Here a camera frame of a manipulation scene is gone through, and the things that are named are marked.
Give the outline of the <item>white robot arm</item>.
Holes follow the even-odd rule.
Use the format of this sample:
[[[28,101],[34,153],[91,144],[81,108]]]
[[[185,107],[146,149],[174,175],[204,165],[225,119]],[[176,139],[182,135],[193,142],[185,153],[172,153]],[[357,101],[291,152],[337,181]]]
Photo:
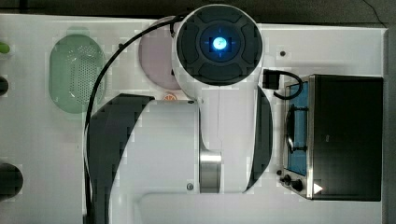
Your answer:
[[[88,110],[87,224],[143,224],[139,205],[154,194],[244,193],[268,166],[273,118],[257,23],[209,5],[167,24],[185,97],[121,93]]]

